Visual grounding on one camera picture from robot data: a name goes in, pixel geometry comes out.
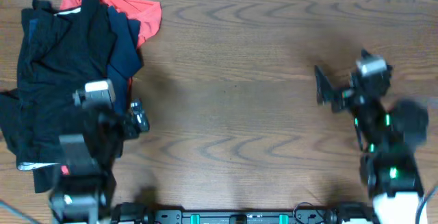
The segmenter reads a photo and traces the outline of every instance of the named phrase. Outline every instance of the wooden table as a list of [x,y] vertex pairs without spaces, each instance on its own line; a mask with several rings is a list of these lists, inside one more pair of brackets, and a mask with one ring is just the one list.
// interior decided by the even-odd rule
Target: wooden table
[[[50,0],[59,6],[60,0]],[[395,66],[388,107],[428,106],[428,143],[416,153],[425,190],[438,181],[438,0],[156,0],[158,35],[141,48],[133,95],[151,132],[125,143],[114,202],[185,209],[293,208],[368,201],[352,119],[315,100],[313,65],[346,81],[360,49]],[[21,10],[0,7],[0,88],[16,86]],[[0,197],[44,223],[46,194],[0,142]],[[438,197],[428,204],[438,223]],[[19,220],[0,210],[2,223]]]

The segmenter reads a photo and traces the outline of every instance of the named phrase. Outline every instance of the black cable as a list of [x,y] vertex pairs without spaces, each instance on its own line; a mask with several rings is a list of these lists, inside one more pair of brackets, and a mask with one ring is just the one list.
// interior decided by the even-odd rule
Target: black cable
[[294,210],[292,210],[292,217],[295,218],[295,221],[298,221],[298,223],[300,223],[300,224],[304,224],[302,221],[298,220],[298,218],[296,218],[296,216],[295,216],[295,215],[296,215],[296,209],[297,209],[298,207],[300,207],[301,205],[303,205],[303,204],[307,204],[307,205],[312,206],[313,209],[316,211],[316,213],[317,213],[319,216],[321,216],[321,218],[322,218],[322,222],[324,222],[324,216],[322,216],[322,214],[316,209],[316,207],[315,207],[313,204],[309,203],[309,202],[301,202],[301,203],[299,203],[297,206],[295,206]]
[[415,215],[415,224],[420,224],[420,217],[422,215],[424,206],[435,195],[437,190],[438,190],[438,184],[435,185],[433,189],[429,192],[429,194],[427,194],[426,197],[423,198],[423,201],[421,202],[420,206],[418,206],[417,214]]
[[16,208],[10,206],[9,204],[5,203],[3,200],[0,199],[0,206],[11,212],[12,214],[15,214],[16,216],[25,219],[26,221],[29,221],[31,224],[41,224],[37,220],[31,218],[30,216],[27,216],[26,214],[23,214],[20,210],[17,210]]

